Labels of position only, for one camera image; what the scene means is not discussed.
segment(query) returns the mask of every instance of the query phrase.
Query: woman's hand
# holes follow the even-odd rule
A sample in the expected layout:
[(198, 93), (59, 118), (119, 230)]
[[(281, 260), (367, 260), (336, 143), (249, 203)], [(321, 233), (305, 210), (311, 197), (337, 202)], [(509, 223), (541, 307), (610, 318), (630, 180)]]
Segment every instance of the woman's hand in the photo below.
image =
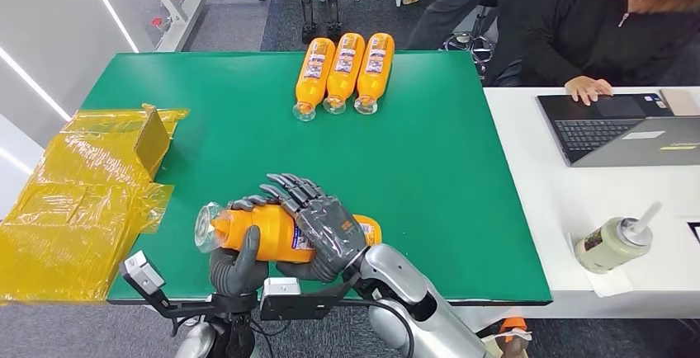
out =
[(598, 100), (598, 96), (611, 96), (613, 87), (604, 79), (594, 80), (588, 76), (578, 76), (566, 82), (564, 85), (566, 91), (569, 92), (571, 98), (578, 102), (581, 101), (589, 106), (591, 101)]

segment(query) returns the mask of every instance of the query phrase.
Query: ceiling light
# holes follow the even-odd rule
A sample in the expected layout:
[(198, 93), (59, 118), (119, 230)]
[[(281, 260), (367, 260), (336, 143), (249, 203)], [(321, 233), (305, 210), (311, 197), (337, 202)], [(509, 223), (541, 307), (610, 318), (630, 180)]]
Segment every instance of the ceiling light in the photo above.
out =
[(53, 98), (47, 93), (41, 86), (39, 86), (39, 83), (35, 82), (34, 79), (29, 76), (29, 73), (25, 72), (24, 69), (14, 60), (12, 57), (10, 57), (10, 54), (5, 51), (5, 49), (0, 46), (0, 59), (4, 59), (7, 65), (12, 68), (18, 75), (20, 75), (20, 78), (26, 82), (37, 94), (39, 94), (39, 97), (46, 101), (52, 108), (54, 108), (54, 111), (58, 112), (59, 115), (61, 115), (62, 118), (66, 121), (70, 121), (70, 116), (66, 111), (64, 111), (61, 106), (54, 101)]
[(111, 14), (111, 18), (114, 19), (114, 22), (119, 27), (119, 31), (121, 31), (121, 34), (124, 35), (126, 41), (129, 42), (129, 46), (131, 46), (131, 49), (134, 51), (134, 53), (139, 53), (139, 49), (136, 47), (136, 43), (134, 43), (134, 41), (131, 39), (131, 35), (129, 35), (129, 32), (126, 30), (126, 27), (124, 27), (124, 24), (121, 23), (119, 16), (116, 15), (114, 7), (111, 6), (109, 0), (102, 0), (102, 3), (105, 4), (105, 7)]
[(12, 156), (7, 150), (0, 147), (0, 157), (5, 158), (8, 162), (12, 163), (15, 167), (26, 172), (27, 175), (31, 175), (31, 168), (29, 168), (25, 163), (22, 163), (16, 157)]

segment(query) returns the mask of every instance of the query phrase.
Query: laptop keyboard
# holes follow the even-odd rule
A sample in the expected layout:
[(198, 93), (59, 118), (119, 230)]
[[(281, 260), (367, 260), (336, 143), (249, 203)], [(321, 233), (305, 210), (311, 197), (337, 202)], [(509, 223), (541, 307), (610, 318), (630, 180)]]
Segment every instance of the laptop keyboard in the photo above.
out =
[(566, 149), (574, 152), (591, 152), (639, 122), (639, 119), (557, 120), (555, 126), (559, 130)]

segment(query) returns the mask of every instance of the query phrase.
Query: woman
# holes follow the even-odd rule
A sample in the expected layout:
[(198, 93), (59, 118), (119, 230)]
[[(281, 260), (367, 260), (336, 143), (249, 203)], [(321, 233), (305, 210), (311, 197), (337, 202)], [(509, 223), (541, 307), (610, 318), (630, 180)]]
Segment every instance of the woman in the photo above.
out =
[(548, 0), (519, 77), (590, 105), (612, 86), (654, 86), (698, 31), (700, 0)]

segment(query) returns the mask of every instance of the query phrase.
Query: orange bottle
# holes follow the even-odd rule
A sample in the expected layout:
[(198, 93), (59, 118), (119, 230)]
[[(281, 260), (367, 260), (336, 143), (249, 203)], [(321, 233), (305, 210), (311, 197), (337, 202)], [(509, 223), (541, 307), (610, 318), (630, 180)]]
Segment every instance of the orange bottle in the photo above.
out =
[(291, 112), (297, 119), (310, 121), (316, 117), (316, 106), (324, 99), (334, 54), (335, 45), (330, 39), (311, 41), (296, 81), (296, 105)]
[[(362, 226), (367, 244), (381, 243), (381, 230), (374, 219), (363, 215), (353, 217)], [(216, 203), (209, 203), (201, 207), (197, 215), (195, 244), (202, 252), (218, 247), (239, 250), (245, 231), (252, 224), (260, 228), (259, 261), (311, 261), (313, 246), (280, 205), (264, 205), (248, 212), (225, 210)]]
[(363, 115), (376, 112), (376, 101), (384, 94), (394, 58), (394, 38), (389, 34), (374, 34), (367, 42), (362, 70), (357, 78), (355, 109)]
[(326, 85), (328, 96), (324, 100), (324, 108), (329, 113), (340, 115), (345, 112), (345, 101), (355, 91), (364, 52), (365, 40), (361, 35), (347, 33), (340, 38)]

